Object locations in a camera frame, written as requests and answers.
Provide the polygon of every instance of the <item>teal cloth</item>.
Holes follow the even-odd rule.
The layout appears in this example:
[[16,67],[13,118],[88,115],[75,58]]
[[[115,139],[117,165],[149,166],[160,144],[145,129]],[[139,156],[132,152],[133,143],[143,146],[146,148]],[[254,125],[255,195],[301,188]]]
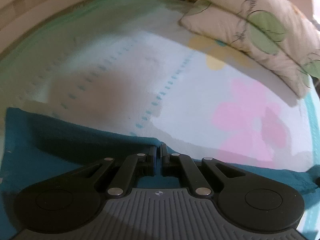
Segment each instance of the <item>teal cloth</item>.
[[[5,127],[0,170],[0,178],[3,178],[0,184],[1,240],[9,239],[21,230],[12,206],[14,197],[23,188],[106,156],[124,160],[129,154],[145,152],[149,146],[161,144],[155,138],[99,131],[16,108],[7,110]],[[302,194],[306,209],[319,202],[320,190],[313,182],[320,177],[318,166],[308,172],[235,166],[295,188]],[[142,180],[140,186],[155,187],[161,184],[160,179]],[[305,236],[314,240],[313,232]]]

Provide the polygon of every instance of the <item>dotted line pattern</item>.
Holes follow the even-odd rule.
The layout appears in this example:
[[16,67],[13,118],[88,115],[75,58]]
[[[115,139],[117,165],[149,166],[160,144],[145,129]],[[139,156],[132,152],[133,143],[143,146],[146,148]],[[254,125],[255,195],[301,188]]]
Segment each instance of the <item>dotted line pattern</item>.
[[[132,47],[134,47],[138,43],[138,40],[136,38],[131,38],[130,42],[126,42],[125,46],[121,46],[114,54],[107,56],[105,59],[103,59],[103,64],[97,64],[96,68],[91,70],[89,73],[89,76],[84,77],[83,82],[80,85],[77,85],[77,89],[79,90],[80,93],[85,92],[88,89],[88,86],[90,84],[94,83],[95,78],[98,78],[100,74],[104,73],[105,71],[108,70],[106,65],[113,65],[123,54],[126,52],[130,51]],[[72,100],[77,99],[77,95],[68,93],[68,98]],[[61,108],[67,110],[69,107],[66,102],[61,102],[60,103]],[[55,118],[61,118],[60,115],[56,112],[52,112],[51,114],[52,117]]]
[[188,66],[191,58],[194,55],[194,50],[184,59],[182,64],[179,68],[174,72],[174,74],[170,77],[170,79],[164,85],[164,88],[158,93],[158,95],[154,98],[154,100],[150,103],[149,108],[144,112],[144,115],[141,117],[135,124],[135,130],[131,131],[129,135],[131,136],[139,136],[139,131],[143,129],[147,122],[152,115],[152,113],[160,107],[161,101],[170,93],[171,89],[173,88],[174,84],[177,83],[176,81],[179,79],[181,73],[184,72],[184,69]]

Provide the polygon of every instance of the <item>screw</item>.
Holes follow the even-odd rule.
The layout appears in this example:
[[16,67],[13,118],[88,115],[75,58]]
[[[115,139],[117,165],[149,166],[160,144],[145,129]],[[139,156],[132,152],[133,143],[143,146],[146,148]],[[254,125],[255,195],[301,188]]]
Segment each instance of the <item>screw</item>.
[[108,194],[112,196],[119,196],[123,193],[123,190],[119,187],[112,187],[108,189]]
[[211,190],[207,187],[199,187],[196,189],[196,193],[201,196],[207,196],[211,193]]

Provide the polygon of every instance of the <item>ribbed surface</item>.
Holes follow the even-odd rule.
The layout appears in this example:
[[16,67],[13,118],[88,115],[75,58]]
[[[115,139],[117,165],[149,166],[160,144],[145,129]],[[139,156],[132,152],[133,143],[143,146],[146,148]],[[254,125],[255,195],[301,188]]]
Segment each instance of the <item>ribbed surface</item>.
[[133,189],[109,200],[92,222],[63,234],[22,231],[14,240],[303,240],[295,230],[256,234],[225,221],[210,200],[186,189]]

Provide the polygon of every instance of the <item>bed sheet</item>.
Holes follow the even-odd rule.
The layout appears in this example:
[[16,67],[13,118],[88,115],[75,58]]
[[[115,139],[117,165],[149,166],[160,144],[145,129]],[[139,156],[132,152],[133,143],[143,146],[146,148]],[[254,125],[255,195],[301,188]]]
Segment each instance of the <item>bed sheet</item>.
[[[293,171],[320,164],[314,88],[298,100],[244,54],[185,30],[178,20],[189,9],[94,0],[36,30],[0,61],[0,143],[13,106],[154,137],[195,159]],[[307,210],[298,230],[315,232],[319,211]]]

